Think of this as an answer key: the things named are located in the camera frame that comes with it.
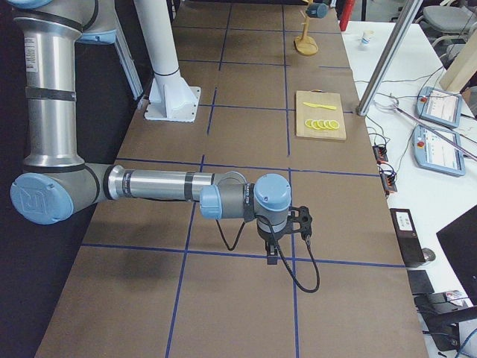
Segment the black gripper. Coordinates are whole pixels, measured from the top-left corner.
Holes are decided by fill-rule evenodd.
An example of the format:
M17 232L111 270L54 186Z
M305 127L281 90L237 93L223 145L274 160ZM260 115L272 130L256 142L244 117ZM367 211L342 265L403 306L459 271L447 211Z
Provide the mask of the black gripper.
M265 241L268 265L276 265L278 263L279 254L277 246L279 241L285 235L291 235L294 232L293 226L294 224L291 218L287 218L279 224L272 224L267 218L257 219L258 233Z

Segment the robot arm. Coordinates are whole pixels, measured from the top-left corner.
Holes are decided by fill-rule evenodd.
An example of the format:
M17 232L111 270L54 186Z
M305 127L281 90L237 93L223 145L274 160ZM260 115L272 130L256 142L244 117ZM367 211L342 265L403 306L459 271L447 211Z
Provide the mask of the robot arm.
M126 169L87 163L76 135L75 45L116 47L134 96L142 85L113 1L13 1L24 34L31 152L10 188L16 210L54 224L105 200L195 201L205 218L255 222L270 264L284 255L279 240L293 231L291 187L281 175L255 183L238 172L210 174Z

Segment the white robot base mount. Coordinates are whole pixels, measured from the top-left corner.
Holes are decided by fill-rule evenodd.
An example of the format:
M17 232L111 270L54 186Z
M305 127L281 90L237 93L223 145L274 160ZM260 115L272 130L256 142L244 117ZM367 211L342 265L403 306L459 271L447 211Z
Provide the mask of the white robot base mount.
M180 73L168 6L165 1L148 0L134 4L154 72L145 118L193 122L201 88L189 86Z

